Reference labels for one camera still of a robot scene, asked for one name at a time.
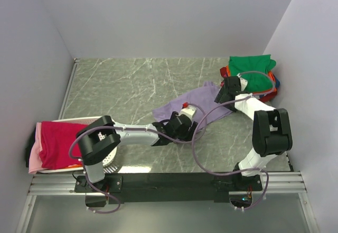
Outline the lavender t shirt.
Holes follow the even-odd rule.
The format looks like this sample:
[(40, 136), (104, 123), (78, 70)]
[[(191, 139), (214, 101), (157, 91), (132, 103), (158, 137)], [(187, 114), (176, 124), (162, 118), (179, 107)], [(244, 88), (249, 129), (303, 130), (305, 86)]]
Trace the lavender t shirt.
[[(153, 117), (157, 122), (160, 120), (169, 119), (172, 112), (179, 112), (182, 109), (183, 104), (186, 102), (198, 105), (205, 113), (208, 113), (210, 110), (218, 106), (214, 100), (218, 95), (219, 90), (220, 87), (214, 84), (212, 81), (205, 81), (202, 87), (188, 91), (169, 101), (166, 105), (153, 109)], [(210, 124), (220, 120), (221, 118), (229, 116), (230, 114), (232, 114), (231, 110), (225, 107), (220, 107), (210, 113), (206, 120), (207, 123)], [(196, 114), (194, 115), (194, 121), (199, 123), (203, 115), (204, 114), (200, 110), (197, 110)]]

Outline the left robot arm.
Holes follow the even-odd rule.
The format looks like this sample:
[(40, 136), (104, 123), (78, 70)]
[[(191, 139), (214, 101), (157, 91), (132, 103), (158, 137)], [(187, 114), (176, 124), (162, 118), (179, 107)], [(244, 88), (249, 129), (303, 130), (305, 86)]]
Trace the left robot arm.
[(148, 125), (126, 125), (108, 115), (95, 120), (76, 134), (69, 156), (79, 146), (80, 160), (87, 177), (87, 186), (94, 192), (106, 184), (103, 160), (119, 145), (166, 146), (171, 142), (190, 142), (198, 123), (194, 113), (173, 112), (170, 119)]

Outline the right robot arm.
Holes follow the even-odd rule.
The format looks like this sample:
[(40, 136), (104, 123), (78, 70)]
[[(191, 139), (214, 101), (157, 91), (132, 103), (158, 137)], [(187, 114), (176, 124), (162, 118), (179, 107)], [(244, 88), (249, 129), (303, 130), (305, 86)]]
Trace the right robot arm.
[(232, 176), (232, 185), (237, 190), (253, 186), (258, 180), (258, 170), (293, 145), (288, 111), (266, 105), (246, 92), (245, 86), (246, 82), (238, 76), (225, 77), (214, 100), (219, 104), (231, 101), (225, 108), (240, 111), (253, 121), (252, 149), (236, 164), (234, 170), (240, 172)]

